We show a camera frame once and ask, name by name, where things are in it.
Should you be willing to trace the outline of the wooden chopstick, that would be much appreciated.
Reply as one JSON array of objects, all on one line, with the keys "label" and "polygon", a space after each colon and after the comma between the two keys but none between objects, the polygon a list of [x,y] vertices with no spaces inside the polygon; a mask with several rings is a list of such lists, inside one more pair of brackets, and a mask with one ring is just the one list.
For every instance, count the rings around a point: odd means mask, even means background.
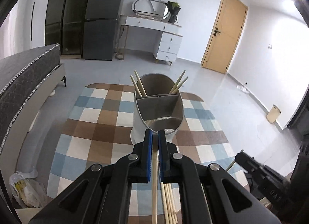
[{"label": "wooden chopstick", "polygon": [[176,88],[174,90],[172,90],[170,92],[170,94],[176,94],[177,91],[180,89],[180,87],[186,82],[186,80],[188,79],[188,77],[186,77],[181,83],[179,83]]},{"label": "wooden chopstick", "polygon": [[170,194],[170,202],[171,202],[171,207],[172,207],[172,213],[173,213],[173,216],[174,216],[174,223],[178,223],[177,212],[176,212],[176,208],[175,208],[174,196],[173,196],[171,184],[168,184],[168,190],[169,190],[169,194]]},{"label": "wooden chopstick", "polygon": [[169,184],[165,184],[165,189],[166,189],[166,201],[169,207],[169,216],[171,217],[170,223],[175,223],[174,222],[174,214],[172,211],[172,202],[171,202],[171,196],[170,196],[170,190],[169,190]]},{"label": "wooden chopstick", "polygon": [[170,90],[169,94],[172,94],[172,92],[176,89],[176,87],[178,86],[179,82],[181,81],[181,79],[183,78],[183,75],[185,74],[186,70],[184,70],[182,72],[182,74],[179,76],[179,78],[177,79],[177,81],[175,82],[174,86],[172,87],[172,89]]},{"label": "wooden chopstick", "polygon": [[134,85],[134,88],[135,88],[136,92],[138,93],[138,95],[139,95],[140,97],[142,97],[143,95],[142,95],[142,93],[140,92],[139,87],[138,87],[137,83],[135,82],[135,80],[134,80],[134,78],[133,78],[132,75],[130,76],[130,79],[131,79],[131,81],[132,81],[132,83],[133,83],[133,85]]},{"label": "wooden chopstick", "polygon": [[163,211],[164,211],[164,215],[165,215],[165,221],[166,224],[169,224],[169,212],[168,212],[168,208],[167,208],[167,201],[166,201],[166,193],[165,193],[165,186],[163,184],[163,182],[160,183],[161,186],[161,197],[162,197],[162,204],[163,204]]},{"label": "wooden chopstick", "polygon": [[158,204],[158,147],[152,148],[152,224],[157,224]]},{"label": "wooden chopstick", "polygon": [[138,81],[138,87],[139,87],[139,90],[141,92],[141,96],[146,97],[147,96],[146,91],[145,91],[145,89],[143,87],[143,83],[142,83],[142,81],[141,81],[137,71],[134,71],[134,73],[135,73],[135,76],[136,76],[137,81]]},{"label": "wooden chopstick", "polygon": [[228,167],[226,168],[226,171],[228,172],[228,171],[234,166],[235,163],[236,163],[236,159],[233,159],[233,161],[231,162],[231,164],[228,165]]}]

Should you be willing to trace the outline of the checkered table cloth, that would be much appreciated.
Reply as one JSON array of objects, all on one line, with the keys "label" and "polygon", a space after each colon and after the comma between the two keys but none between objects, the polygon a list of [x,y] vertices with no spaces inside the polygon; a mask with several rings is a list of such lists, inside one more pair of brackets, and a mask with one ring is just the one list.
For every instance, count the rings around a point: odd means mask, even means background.
[{"label": "checkered table cloth", "polygon": [[[60,194],[92,164],[113,164],[143,140],[144,128],[137,126],[134,116],[133,90],[128,85],[99,83],[84,88],[55,150],[47,186],[50,198]],[[232,146],[206,103],[191,93],[182,93],[182,99],[184,119],[172,140],[177,149],[194,162],[219,164],[246,186],[243,170],[232,164]]]}]

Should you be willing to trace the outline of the beige waste bin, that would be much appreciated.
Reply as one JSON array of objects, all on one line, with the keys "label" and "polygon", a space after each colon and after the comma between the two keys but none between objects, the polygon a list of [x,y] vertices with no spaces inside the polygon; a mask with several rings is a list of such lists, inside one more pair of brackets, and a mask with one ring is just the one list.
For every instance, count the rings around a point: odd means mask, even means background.
[{"label": "beige waste bin", "polygon": [[276,105],[273,105],[270,111],[267,113],[266,119],[269,123],[274,123],[280,115],[281,110]]}]

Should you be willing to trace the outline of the white plastic bag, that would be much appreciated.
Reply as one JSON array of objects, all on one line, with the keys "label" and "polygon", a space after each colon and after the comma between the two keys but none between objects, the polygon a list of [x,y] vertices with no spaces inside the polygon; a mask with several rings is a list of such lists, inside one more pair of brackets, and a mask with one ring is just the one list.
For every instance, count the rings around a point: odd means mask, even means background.
[{"label": "white plastic bag", "polygon": [[13,197],[22,208],[43,208],[47,204],[46,190],[42,183],[14,173],[9,178]]}]

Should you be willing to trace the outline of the white paper on floor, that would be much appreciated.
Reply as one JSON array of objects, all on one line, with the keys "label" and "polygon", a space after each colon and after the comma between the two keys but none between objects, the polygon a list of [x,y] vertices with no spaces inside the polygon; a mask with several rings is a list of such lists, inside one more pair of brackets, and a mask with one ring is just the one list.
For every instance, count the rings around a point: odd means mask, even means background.
[{"label": "white paper on floor", "polygon": [[239,89],[241,92],[249,94],[250,91],[248,91],[244,86],[237,85],[237,89]]}]

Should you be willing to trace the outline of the grey utensil holder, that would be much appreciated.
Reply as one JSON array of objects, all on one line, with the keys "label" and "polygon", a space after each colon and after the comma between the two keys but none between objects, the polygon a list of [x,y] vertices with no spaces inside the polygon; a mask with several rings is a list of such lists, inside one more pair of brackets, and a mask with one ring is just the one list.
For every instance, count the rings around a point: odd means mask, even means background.
[{"label": "grey utensil holder", "polygon": [[164,130],[166,140],[172,142],[184,119],[184,106],[179,91],[169,94],[174,81],[164,74],[150,73],[140,77],[146,97],[134,93],[132,144],[142,142],[146,130],[157,134]]}]

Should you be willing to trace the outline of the grey mattress bed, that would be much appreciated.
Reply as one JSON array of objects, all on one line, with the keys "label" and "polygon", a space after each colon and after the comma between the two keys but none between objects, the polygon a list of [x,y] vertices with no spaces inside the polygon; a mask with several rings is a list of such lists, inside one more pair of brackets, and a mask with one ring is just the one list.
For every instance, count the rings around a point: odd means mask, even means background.
[{"label": "grey mattress bed", "polygon": [[9,141],[13,124],[31,96],[51,76],[65,79],[58,43],[16,53],[1,60],[1,155],[17,155],[17,140]]}]

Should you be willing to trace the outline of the white dressing table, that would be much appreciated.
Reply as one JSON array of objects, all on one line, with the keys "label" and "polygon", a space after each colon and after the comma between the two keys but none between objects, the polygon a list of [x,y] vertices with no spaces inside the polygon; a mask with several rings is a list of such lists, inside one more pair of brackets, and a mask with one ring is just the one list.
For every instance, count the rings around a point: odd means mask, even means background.
[{"label": "white dressing table", "polygon": [[172,64],[182,42],[180,30],[181,26],[168,22],[121,15],[117,52],[142,51],[151,53],[156,61]]}]

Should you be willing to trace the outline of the yellow wooden door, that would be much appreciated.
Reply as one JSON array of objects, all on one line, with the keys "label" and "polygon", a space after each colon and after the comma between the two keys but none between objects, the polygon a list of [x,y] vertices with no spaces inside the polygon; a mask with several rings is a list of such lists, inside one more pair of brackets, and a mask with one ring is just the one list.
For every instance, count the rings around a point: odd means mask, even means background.
[{"label": "yellow wooden door", "polygon": [[226,74],[246,21],[248,7],[240,0],[221,0],[201,67]]}]

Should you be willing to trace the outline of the black glass cabinet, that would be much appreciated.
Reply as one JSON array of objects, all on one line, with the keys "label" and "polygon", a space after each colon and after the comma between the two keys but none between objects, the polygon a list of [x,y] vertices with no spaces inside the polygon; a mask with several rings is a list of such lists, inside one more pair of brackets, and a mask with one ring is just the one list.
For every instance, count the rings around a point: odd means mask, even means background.
[{"label": "black glass cabinet", "polygon": [[62,55],[81,54],[87,0],[48,0],[45,44],[60,45]]}]

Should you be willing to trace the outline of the white wardrobe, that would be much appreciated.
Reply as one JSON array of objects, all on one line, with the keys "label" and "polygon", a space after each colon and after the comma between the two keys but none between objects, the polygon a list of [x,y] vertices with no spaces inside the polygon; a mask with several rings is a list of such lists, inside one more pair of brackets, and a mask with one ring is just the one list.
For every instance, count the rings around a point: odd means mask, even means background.
[{"label": "white wardrobe", "polygon": [[20,0],[17,6],[14,50],[16,53],[45,45],[48,0]]}]

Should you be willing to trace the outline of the oval vanity mirror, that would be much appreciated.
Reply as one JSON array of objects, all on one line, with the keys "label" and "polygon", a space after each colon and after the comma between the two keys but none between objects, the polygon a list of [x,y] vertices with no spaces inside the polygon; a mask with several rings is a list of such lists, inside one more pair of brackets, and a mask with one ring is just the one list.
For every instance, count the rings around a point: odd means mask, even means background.
[{"label": "oval vanity mirror", "polygon": [[168,4],[160,0],[136,0],[132,3],[132,11],[139,17],[159,21],[168,20],[170,17]]}]

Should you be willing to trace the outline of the dark grey refrigerator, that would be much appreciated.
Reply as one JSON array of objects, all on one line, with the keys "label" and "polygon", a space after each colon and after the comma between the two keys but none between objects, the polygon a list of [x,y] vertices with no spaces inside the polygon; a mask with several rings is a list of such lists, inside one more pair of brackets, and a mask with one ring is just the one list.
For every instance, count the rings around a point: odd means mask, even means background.
[{"label": "dark grey refrigerator", "polygon": [[87,1],[83,31],[83,59],[112,60],[123,1]]}]

